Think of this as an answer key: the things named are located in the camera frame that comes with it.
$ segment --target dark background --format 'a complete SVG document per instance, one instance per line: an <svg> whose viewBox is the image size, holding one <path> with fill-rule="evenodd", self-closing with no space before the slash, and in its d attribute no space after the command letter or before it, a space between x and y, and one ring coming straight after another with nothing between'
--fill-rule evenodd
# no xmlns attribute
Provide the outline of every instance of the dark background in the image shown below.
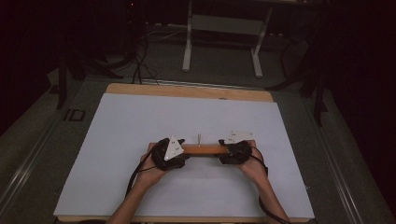
<svg viewBox="0 0 396 224"><path fill-rule="evenodd" d="M254 4L244 10L219 4L203 2L196 10L242 18L260 18L265 10ZM327 75L326 87L395 215L396 35L392 16L396 7L391 1L335 4L340 10L327 14L306 57L313 68L318 64L327 68L321 71ZM151 0L142 7L148 23L186 23L187 1ZM0 10L0 134L50 88L46 74L58 67L59 47L66 36L87 55L103 58L105 51L122 54L129 45L106 32L124 37L143 34L138 25L142 15L137 16L134 9L125 15L125 6L118 1L15 0L2 1ZM268 33L288 36L293 12L292 7L278 7ZM132 25L125 25L128 20Z"/></svg>

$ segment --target white board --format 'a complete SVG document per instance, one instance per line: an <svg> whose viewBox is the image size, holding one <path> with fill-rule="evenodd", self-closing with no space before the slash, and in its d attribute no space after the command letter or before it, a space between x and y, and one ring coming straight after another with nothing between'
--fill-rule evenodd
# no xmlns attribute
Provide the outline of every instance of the white board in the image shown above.
<svg viewBox="0 0 396 224"><path fill-rule="evenodd" d="M231 130L254 133L269 179L289 217L314 217L276 103L104 94L55 216L111 216L150 142L171 135L216 144ZM263 217L258 192L216 158L190 158L148 192L136 211L147 217Z"/></svg>

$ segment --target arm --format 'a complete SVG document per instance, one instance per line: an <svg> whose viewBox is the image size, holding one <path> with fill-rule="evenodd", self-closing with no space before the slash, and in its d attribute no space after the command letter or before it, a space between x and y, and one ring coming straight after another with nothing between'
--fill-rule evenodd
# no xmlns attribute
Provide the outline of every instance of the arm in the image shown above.
<svg viewBox="0 0 396 224"><path fill-rule="evenodd" d="M142 161L146 155L147 154L143 155L140 160ZM152 161L151 156L149 156L141 170L154 166L154 162ZM106 224L130 224L132 218L134 217L134 212L142 202L147 191L152 186L157 184L165 174L165 171L157 168L149 169L139 173L134 185L131 188L131 191L128 193L124 201L120 204Z"/></svg>
<svg viewBox="0 0 396 224"><path fill-rule="evenodd" d="M256 142L248 142L252 146L252 155L263 161L261 153L256 148ZM282 205L280 205L274 190L272 189L271 183L268 180L267 174L265 173L262 165L258 161L250 158L245 163L238 165L238 167L245 174L245 176L256 185L265 208L274 215L290 222L288 216L282 208ZM278 222L273 218L268 217L268 223L276 224Z"/></svg>

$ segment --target white desk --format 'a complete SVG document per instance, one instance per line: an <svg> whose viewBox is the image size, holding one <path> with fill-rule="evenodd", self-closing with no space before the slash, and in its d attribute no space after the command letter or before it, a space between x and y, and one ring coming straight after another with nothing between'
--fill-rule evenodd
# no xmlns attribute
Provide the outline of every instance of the white desk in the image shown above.
<svg viewBox="0 0 396 224"><path fill-rule="evenodd" d="M61 221L107 219L123 200L149 142L173 134L196 143L201 133L203 144L213 144L231 130L240 130L256 135L270 181L291 220L307 221L314 217L312 207L277 105L271 101L264 91L110 85L54 215ZM262 222L266 218L258 195L235 167L216 158L190 158L150 189L134 221Z"/></svg>

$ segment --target wooden bar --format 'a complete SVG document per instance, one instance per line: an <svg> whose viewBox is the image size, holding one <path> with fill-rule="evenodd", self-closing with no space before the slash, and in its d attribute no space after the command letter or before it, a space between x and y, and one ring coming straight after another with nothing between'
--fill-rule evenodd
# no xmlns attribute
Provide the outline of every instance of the wooden bar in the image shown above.
<svg viewBox="0 0 396 224"><path fill-rule="evenodd" d="M150 143L149 148L153 147L155 143ZM185 154L191 155L213 155L227 153L227 147L221 145L197 145L197 144L182 144Z"/></svg>

